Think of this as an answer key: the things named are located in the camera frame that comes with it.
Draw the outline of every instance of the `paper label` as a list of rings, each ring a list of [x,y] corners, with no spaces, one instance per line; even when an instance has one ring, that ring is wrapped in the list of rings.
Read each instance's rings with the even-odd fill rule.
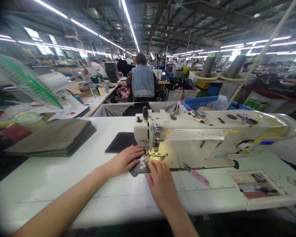
[[[169,140],[224,140],[227,129],[169,129]]]

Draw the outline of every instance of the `yellow tape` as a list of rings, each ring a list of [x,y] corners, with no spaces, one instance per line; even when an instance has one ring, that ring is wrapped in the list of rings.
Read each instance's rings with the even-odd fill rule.
[[[224,137],[228,136],[229,133],[239,133],[239,131],[228,131],[228,132],[226,132],[226,134],[224,135]]]
[[[170,136],[170,132],[169,132],[169,130],[167,130],[166,132],[164,132],[163,133],[164,135],[166,135],[167,137],[169,137]]]

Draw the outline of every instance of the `blue plastic crate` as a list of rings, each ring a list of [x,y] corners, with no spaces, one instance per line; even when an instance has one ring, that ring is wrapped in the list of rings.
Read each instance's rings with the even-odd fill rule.
[[[193,99],[185,99],[183,100],[184,106],[187,108],[188,111],[191,110],[198,110],[201,106],[207,106],[209,102],[216,101],[218,96],[213,97],[203,97],[203,98],[193,98]],[[228,110],[253,110],[247,106],[239,104],[239,108],[237,108],[238,103],[233,101],[229,106]]]
[[[215,83],[212,83],[210,85],[210,88],[208,89],[207,93],[212,95],[212,96],[218,96],[220,88],[221,88],[221,83],[219,85],[215,85]]]

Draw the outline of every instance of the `scissors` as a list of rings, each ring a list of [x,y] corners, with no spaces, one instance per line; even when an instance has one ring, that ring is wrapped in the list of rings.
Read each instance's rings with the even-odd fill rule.
[[[187,164],[183,163],[183,167],[190,172],[191,175],[193,175],[195,178],[197,178],[199,181],[201,181],[203,184],[205,184],[206,186],[209,186],[209,182],[206,178],[204,178],[202,175],[200,175],[198,172],[196,172],[195,170],[193,170],[190,166],[188,166]]]

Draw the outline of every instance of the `gray fabric stack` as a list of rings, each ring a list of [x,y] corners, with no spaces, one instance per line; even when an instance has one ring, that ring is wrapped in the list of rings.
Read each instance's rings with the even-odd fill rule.
[[[69,157],[95,132],[91,121],[76,118],[57,120],[4,151],[10,155]]]
[[[105,72],[109,77],[110,82],[116,83],[119,80],[118,70],[117,70],[117,62],[106,62]]]

